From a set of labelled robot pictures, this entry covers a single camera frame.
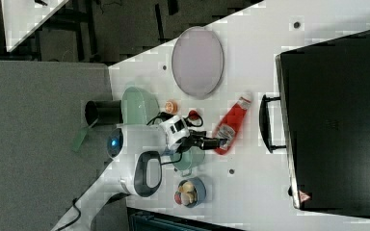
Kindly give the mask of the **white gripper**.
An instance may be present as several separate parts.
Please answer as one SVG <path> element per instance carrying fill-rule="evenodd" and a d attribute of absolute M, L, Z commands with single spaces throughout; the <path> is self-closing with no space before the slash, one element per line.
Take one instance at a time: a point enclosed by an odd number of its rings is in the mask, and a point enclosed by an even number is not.
<path fill-rule="evenodd" d="M 166 145 L 169 151 L 176 151 L 178 147 L 190 136 L 185 120 L 179 115 L 159 124 L 166 134 Z M 213 150 L 224 146 L 227 139 L 202 139 L 199 148 L 202 150 Z"/>

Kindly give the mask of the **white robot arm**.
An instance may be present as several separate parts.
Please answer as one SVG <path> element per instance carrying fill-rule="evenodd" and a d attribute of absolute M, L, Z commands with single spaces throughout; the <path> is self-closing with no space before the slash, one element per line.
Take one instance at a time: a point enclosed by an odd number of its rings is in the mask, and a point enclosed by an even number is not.
<path fill-rule="evenodd" d="M 120 124 L 107 140 L 111 163 L 63 214 L 50 231 L 91 231 L 93 219 L 115 195 L 139 197 L 155 194 L 159 186 L 147 182 L 149 176 L 162 176 L 162 168 L 151 169 L 149 162 L 181 153 L 192 147 L 212 150 L 225 145 L 224 138 L 208 138 L 195 131 L 185 118 L 170 115 L 158 124 Z"/>

